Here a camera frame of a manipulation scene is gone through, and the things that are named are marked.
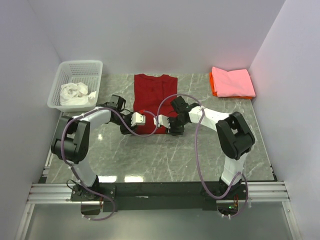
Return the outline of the red t shirt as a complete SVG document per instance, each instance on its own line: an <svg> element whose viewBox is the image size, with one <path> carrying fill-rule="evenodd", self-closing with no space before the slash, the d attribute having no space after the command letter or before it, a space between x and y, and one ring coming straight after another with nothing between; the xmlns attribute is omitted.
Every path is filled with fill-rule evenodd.
<svg viewBox="0 0 320 240"><path fill-rule="evenodd" d="M157 115L158 107L168 96L177 94L178 78L167 74L161 76L149 76L145 74L134 75L134 112L143 110ZM162 105L159 114L167 117L176 117L177 113L171 106L172 97ZM151 134L155 129L153 117L146 114L145 125L138 126L136 133L139 135Z"/></svg>

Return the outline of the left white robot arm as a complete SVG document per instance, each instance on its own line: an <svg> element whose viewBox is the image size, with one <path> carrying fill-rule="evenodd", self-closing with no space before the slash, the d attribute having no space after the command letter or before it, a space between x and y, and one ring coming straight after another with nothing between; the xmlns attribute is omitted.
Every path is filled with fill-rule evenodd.
<svg viewBox="0 0 320 240"><path fill-rule="evenodd" d="M62 116L51 142L51 152L68 165L75 177L74 193L94 201L101 196L99 177L90 167L87 157L90 133L97 127L113 123L121 134L128 135L136 130L132 126L132 112L124 114L126 100L112 95L110 101L99 104L93 110L79 116Z"/></svg>

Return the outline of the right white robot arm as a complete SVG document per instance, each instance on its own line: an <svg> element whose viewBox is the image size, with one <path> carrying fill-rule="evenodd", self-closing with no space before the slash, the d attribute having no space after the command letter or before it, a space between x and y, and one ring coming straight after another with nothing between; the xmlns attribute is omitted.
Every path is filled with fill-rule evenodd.
<svg viewBox="0 0 320 240"><path fill-rule="evenodd" d="M177 113L175 118L168 120L168 133L179 135L184 125L196 124L194 137L194 150L196 169L200 182L206 193L215 200L230 200L237 194L237 186L241 184L244 164L248 153L255 144L256 139L249 128L245 118L240 112L223 113L204 107L197 100L188 104L184 94L174 94L170 104ZM220 176L222 185L219 187L220 196L214 195L207 187L201 172L198 154L198 132L200 126L205 126L217 132L220 148L225 155L224 168Z"/></svg>

